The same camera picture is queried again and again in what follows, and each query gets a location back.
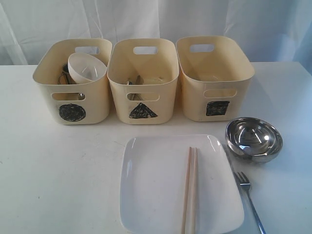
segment chopsticks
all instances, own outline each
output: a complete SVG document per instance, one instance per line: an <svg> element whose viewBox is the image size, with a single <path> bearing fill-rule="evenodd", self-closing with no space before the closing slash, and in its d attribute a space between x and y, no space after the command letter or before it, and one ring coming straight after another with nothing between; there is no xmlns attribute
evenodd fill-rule
<svg viewBox="0 0 312 234"><path fill-rule="evenodd" d="M183 217L182 217L182 227L181 234L185 234L185 223L186 223L186 214L187 214L187 204L188 204L188 194L189 194L189 185L190 185L190 170L191 170L191 161L192 157L194 158L193 170L192 170L192 187L191 187L191 234L195 234L195 225L196 225L196 207L197 207L197 177L198 177L198 151L197 148L194 150L194 156L192 155L192 148L189 148L189 156L187 163L186 179L185 179L185 190L184 190L184 206L183 206Z"/></svg>

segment stainless steel bowl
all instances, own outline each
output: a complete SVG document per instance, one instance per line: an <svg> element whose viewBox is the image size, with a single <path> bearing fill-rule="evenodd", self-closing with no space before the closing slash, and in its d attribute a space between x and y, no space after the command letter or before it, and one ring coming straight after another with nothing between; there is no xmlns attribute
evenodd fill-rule
<svg viewBox="0 0 312 234"><path fill-rule="evenodd" d="M234 156L262 163L277 157L283 146L281 134L272 125L251 117L232 120L225 139Z"/></svg>

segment white backdrop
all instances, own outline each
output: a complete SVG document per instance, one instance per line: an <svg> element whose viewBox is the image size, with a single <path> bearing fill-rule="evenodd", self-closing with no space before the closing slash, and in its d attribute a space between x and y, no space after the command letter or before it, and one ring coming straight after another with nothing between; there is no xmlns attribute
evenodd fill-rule
<svg viewBox="0 0 312 234"><path fill-rule="evenodd" d="M224 35L250 61L312 73L311 0L0 0L0 64L38 64L57 41Z"/></svg>

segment metal fork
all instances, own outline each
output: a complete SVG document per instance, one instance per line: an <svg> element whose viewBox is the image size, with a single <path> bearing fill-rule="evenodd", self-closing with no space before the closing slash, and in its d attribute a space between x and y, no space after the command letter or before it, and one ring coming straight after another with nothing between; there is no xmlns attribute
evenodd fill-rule
<svg viewBox="0 0 312 234"><path fill-rule="evenodd" d="M249 182L247 176L246 176L243 172L241 172L241 173L237 172L237 174L234 173L234 176L235 176L235 178L237 179L237 181L239 182L240 187L241 187L241 188L246 192L246 194L247 194L247 197L248 197L249 202L250 202L250 205L251 205L251 207L252 207L253 215L254 215L254 218L255 218L255 220L256 220L256 222L257 222L257 225L258 225L258 228L259 228L259 230L260 230L260 233L261 233L261 234L266 234L266 232L265 232L265 230L264 230L264 228L263 228L263 225L262 225L262 223L261 223L261 221L260 221L260 218L259 218L259 216L258 216L258 214L257 214L257 211L255 210L253 201L252 201L252 199L251 199L251 197L250 197L250 194L249 194L249 191L250 191L250 188L251 188L251 184L250 184L250 182Z"/></svg>

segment white square plate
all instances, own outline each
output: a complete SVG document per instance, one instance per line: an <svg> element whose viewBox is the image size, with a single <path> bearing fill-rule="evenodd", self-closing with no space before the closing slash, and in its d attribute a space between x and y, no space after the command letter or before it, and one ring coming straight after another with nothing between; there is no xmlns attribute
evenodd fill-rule
<svg viewBox="0 0 312 234"><path fill-rule="evenodd" d="M244 220L228 159L210 135L131 139L125 148L120 184L122 225L136 234L181 232L188 148L198 151L197 234L221 234Z"/></svg>

